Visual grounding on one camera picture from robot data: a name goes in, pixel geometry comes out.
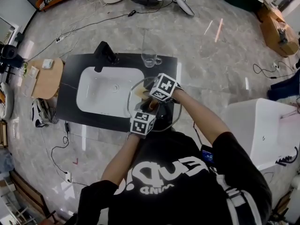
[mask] gray tile floor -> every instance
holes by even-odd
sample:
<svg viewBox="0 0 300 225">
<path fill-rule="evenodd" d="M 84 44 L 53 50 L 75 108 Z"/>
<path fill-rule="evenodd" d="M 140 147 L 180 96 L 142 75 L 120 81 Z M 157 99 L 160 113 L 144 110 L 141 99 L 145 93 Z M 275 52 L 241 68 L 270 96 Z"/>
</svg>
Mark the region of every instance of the gray tile floor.
<svg viewBox="0 0 300 225">
<path fill-rule="evenodd" d="M 80 28 L 133 9 L 147 11 L 140 5 L 123 0 L 105 7 L 97 3 L 94 12 L 95 5 L 91 2 L 67 0 L 46 13 L 37 13 L 26 31 L 21 50 L 24 51 L 28 41 L 33 41 L 31 58 L 49 45 L 61 30 L 67 32 L 74 26 Z M 256 63 L 262 68 L 273 69 L 272 63 L 278 55 L 266 47 L 256 16 L 223 0 L 187 0 L 187 3 L 195 12 L 193 18 L 185 15 L 176 4 L 156 13 L 123 16 L 72 33 L 58 44 L 53 43 L 38 58 L 62 56 L 66 60 L 71 54 L 92 53 L 102 40 L 108 42 L 115 52 L 140 53 L 144 29 L 148 29 L 157 53 L 177 57 L 181 62 L 182 87 L 216 114 L 221 116 L 230 103 L 265 98 L 273 81 L 262 74 L 255 74 L 252 65 Z M 215 42 L 221 18 L 223 27 Z M 282 67 L 280 74 L 288 72 L 286 67 Z M 64 121 L 47 128 L 34 128 L 30 121 L 32 100 L 22 95 L 21 79 L 22 76 L 18 75 L 11 78 L 15 108 L 8 126 L 8 138 L 15 168 L 44 195 L 50 210 L 69 217 L 77 211 L 82 186 L 64 182 L 49 159 L 51 149 L 63 145 L 62 138 L 66 135 Z M 174 127 L 199 144 L 192 125 L 190 116 L 183 111 Z M 105 166 L 123 144 L 126 134 L 75 123 L 70 123 L 70 130 L 70 145 L 53 152 L 56 163 L 71 171 L 73 181 L 84 184 L 98 181 Z M 275 172 L 272 180 L 266 177 L 274 204 L 288 189 L 298 165 L 269 169 Z"/>
</svg>

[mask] blue jeans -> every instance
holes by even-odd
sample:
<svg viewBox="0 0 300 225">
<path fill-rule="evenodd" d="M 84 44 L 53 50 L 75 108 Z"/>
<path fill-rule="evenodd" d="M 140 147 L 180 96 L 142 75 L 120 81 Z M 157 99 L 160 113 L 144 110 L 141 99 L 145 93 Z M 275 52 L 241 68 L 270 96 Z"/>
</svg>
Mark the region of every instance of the blue jeans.
<svg viewBox="0 0 300 225">
<path fill-rule="evenodd" d="M 300 69 L 293 77 L 271 85 L 271 89 L 267 92 L 268 98 L 272 101 L 277 101 L 282 98 L 299 95 L 299 76 Z"/>
</svg>

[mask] mug handle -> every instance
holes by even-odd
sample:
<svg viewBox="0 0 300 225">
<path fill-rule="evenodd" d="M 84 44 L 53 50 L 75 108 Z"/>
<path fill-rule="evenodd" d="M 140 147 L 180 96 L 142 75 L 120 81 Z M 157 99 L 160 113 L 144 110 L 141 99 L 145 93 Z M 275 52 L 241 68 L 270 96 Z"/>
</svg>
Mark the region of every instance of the mug handle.
<svg viewBox="0 0 300 225">
<path fill-rule="evenodd" d="M 163 61 L 161 60 L 161 58 L 156 57 L 156 63 L 155 65 L 160 65 Z"/>
</svg>

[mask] fiducial marker cube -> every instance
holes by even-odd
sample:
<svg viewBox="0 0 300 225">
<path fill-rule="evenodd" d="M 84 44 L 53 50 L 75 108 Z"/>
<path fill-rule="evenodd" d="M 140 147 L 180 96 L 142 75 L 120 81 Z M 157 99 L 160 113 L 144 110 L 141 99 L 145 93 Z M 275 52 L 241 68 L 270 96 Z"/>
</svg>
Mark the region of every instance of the fiducial marker cube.
<svg viewBox="0 0 300 225">
<path fill-rule="evenodd" d="M 130 119 L 130 132 L 147 135 L 154 127 L 155 115 L 133 111 Z"/>
<path fill-rule="evenodd" d="M 176 85 L 177 82 L 175 79 L 164 73 L 160 73 L 158 74 L 150 91 L 150 96 L 159 101 L 165 102 L 172 96 Z"/>
</svg>

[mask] wooden side table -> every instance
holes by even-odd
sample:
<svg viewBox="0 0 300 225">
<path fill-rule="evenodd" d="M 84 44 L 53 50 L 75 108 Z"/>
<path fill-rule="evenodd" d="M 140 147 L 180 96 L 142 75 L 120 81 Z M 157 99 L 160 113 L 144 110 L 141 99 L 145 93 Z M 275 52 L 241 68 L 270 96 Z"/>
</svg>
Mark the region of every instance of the wooden side table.
<svg viewBox="0 0 300 225">
<path fill-rule="evenodd" d="M 27 66 L 27 71 L 30 71 L 31 66 L 39 69 L 37 74 L 37 82 L 34 86 L 32 97 L 50 99 L 56 95 L 63 70 L 63 61 L 60 58 L 55 58 L 50 69 L 42 68 L 42 60 L 30 61 Z"/>
</svg>

